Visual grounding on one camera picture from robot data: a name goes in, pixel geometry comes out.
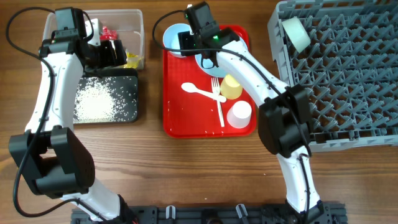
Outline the red strawberry candy wrapper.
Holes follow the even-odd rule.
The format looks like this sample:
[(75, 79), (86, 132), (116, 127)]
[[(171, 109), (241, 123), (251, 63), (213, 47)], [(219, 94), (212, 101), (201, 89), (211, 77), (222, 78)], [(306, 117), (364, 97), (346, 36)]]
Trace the red strawberry candy wrapper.
[(102, 34), (100, 35), (100, 40), (117, 40), (118, 39), (118, 33), (116, 30), (111, 30), (107, 28), (106, 26), (103, 26), (102, 28)]

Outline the light blue small bowl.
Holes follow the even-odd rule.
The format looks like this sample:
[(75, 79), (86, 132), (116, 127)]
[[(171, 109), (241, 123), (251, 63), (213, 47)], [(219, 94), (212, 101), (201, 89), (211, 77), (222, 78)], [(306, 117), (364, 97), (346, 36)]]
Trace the light blue small bowl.
[(169, 49), (180, 49), (178, 33), (191, 31), (188, 24), (174, 24), (166, 29), (163, 34), (163, 44), (165, 48)]

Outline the yellow foil wrapper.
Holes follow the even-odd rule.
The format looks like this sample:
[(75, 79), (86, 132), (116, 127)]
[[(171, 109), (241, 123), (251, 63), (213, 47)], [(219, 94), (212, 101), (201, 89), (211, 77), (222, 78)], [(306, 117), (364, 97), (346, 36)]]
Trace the yellow foil wrapper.
[(141, 60), (142, 60), (141, 56), (126, 51), (126, 64), (123, 65), (123, 68), (137, 69), (139, 67)]

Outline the mint green bowl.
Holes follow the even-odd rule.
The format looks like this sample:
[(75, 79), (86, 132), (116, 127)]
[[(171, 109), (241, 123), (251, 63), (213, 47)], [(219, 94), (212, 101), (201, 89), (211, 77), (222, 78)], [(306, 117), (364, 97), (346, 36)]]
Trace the mint green bowl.
[(310, 45), (310, 37), (298, 17), (282, 21), (282, 27), (298, 53)]

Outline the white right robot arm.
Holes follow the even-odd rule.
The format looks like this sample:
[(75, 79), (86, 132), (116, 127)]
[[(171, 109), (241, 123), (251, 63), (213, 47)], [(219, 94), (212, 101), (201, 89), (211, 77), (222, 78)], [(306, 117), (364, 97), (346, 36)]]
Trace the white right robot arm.
[(258, 107), (259, 137), (278, 158), (289, 207), (302, 223), (314, 221), (322, 214), (322, 201), (310, 168), (312, 117), (304, 87), (288, 86), (269, 73), (245, 48), (237, 33), (220, 28), (208, 3), (192, 5), (182, 12), (193, 35), (181, 51), (211, 60), (242, 85)]

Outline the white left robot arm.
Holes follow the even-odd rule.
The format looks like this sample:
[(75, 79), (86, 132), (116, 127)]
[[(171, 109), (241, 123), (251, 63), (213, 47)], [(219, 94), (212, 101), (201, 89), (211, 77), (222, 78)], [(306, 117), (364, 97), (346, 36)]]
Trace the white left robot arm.
[(42, 79), (34, 112), (25, 132), (9, 141), (18, 166), (14, 191), (25, 180), (33, 194), (59, 199), (62, 205), (72, 203), (92, 222), (136, 223), (122, 196), (95, 177), (93, 158), (73, 132), (80, 79), (127, 74), (123, 47), (120, 42), (93, 43), (100, 28), (81, 9), (64, 7), (54, 14), (57, 29), (35, 54)]

